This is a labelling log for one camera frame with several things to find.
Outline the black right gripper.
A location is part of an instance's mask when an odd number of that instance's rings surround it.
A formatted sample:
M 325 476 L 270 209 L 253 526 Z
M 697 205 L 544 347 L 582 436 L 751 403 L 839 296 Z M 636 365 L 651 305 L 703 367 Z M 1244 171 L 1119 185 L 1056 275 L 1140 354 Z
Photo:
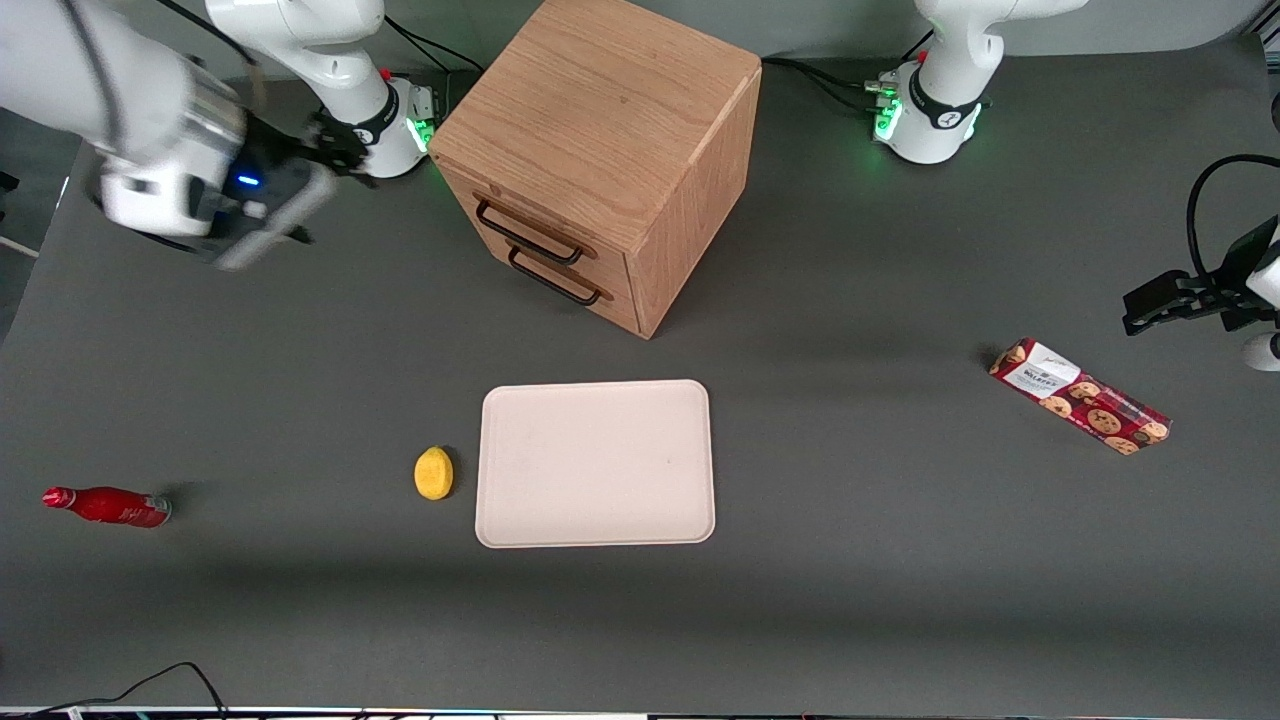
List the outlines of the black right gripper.
M 227 169 L 214 217 L 306 218 L 335 195 L 335 176 L 376 190 L 378 181 L 364 169 L 366 151 L 356 128 L 325 108 L 308 114 L 303 142 L 248 113 L 244 142 Z

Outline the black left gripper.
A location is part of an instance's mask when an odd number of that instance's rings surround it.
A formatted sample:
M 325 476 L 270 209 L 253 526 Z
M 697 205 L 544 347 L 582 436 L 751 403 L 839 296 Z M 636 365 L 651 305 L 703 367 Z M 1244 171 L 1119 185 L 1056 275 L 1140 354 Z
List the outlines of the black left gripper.
M 1184 270 L 1169 270 L 1123 297 L 1125 336 L 1134 337 L 1152 327 L 1175 320 L 1194 320 L 1219 314 L 1226 332 L 1254 323 L 1277 327 L 1279 229 L 1258 225 L 1231 243 L 1211 279 L 1224 297 L 1222 309 L 1204 304 L 1204 284 Z

